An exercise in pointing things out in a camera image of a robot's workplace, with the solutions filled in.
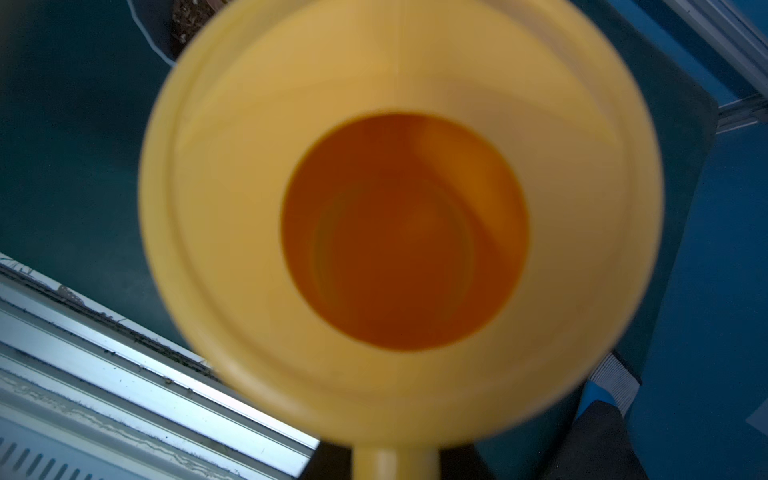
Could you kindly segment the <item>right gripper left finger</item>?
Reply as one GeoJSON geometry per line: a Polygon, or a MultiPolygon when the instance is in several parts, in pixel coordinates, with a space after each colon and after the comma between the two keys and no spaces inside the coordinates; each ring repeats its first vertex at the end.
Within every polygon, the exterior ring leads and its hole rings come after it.
{"type": "Polygon", "coordinates": [[[344,446],[321,441],[298,479],[351,480],[352,450],[344,446]]]}

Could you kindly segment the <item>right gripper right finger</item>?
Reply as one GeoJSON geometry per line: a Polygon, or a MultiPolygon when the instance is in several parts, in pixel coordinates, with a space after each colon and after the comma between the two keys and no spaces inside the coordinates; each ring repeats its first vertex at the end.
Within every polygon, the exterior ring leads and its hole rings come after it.
{"type": "Polygon", "coordinates": [[[473,444],[440,451],[441,480],[494,480],[495,476],[473,444]]]}

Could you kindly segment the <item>yellow plastic watering can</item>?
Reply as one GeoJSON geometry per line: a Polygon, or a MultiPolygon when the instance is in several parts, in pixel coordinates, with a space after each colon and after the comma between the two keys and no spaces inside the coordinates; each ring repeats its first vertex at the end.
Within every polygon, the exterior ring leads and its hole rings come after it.
{"type": "Polygon", "coordinates": [[[650,280],[642,95],[568,1],[235,1],[184,50],[141,155],[141,234],[186,340],[356,479],[579,384],[650,280]]]}

